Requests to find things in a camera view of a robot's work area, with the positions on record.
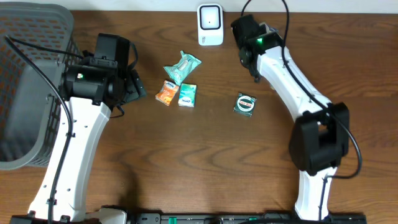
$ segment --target orange snack wrapper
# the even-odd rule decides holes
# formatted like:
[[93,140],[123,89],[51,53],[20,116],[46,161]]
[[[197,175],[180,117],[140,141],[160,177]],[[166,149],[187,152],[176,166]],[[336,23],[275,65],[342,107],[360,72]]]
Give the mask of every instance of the orange snack wrapper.
[[178,92],[178,88],[180,88],[178,85],[169,81],[164,81],[162,89],[156,94],[155,98],[168,106]]

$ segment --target small box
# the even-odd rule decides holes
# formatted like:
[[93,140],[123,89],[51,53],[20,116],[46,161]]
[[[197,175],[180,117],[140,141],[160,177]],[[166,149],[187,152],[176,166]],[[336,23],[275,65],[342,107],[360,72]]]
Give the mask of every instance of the small box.
[[257,99],[252,96],[239,93],[238,99],[236,100],[234,111],[245,116],[251,117],[253,114],[254,106],[256,105]]
[[197,86],[191,84],[181,84],[180,97],[178,99],[178,105],[180,106],[195,106],[195,95],[197,92]]

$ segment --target white background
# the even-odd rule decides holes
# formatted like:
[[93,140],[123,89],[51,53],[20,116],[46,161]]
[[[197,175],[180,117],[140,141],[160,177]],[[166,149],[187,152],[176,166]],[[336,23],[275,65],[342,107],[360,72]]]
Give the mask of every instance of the white background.
[[[202,3],[219,3],[226,12],[238,12],[246,0],[30,0],[26,2],[60,4],[70,10],[107,11],[196,11]],[[398,0],[286,0],[286,2],[292,12],[398,13]],[[284,11],[284,7],[281,0],[252,0],[247,11],[281,12]]]

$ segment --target plastic basket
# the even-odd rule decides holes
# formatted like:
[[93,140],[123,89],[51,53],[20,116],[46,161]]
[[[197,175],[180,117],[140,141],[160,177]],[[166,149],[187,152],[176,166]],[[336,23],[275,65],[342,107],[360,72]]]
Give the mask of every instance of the plastic basket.
[[[0,2],[0,169],[47,166],[57,136],[60,103],[30,66],[6,44],[8,35],[31,44],[78,54],[73,16],[55,4]],[[16,44],[59,86],[78,59]]]

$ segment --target brown wood surface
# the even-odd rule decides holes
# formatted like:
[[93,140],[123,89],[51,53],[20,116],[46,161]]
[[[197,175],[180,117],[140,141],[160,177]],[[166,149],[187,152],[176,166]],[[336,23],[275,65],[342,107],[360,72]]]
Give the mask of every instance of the brown wood surface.
[[[224,43],[200,47],[194,12],[72,12],[74,37],[94,50],[99,32],[135,42],[137,71],[148,96],[126,105],[105,127],[91,171],[87,209],[118,204],[165,213],[290,210],[298,170],[287,145],[292,118],[266,82],[255,84],[239,63],[224,16]],[[256,13],[283,34],[285,14]],[[292,14],[288,46],[308,79],[351,111],[351,130],[364,166],[353,180],[334,180],[329,209],[364,212],[369,223],[398,222],[398,16]],[[198,85],[194,108],[155,100],[180,60],[180,50],[202,64],[186,79]],[[257,97],[252,118],[233,112],[238,92]],[[339,174],[356,168],[352,147]],[[0,172],[0,223],[24,214],[45,169]]]

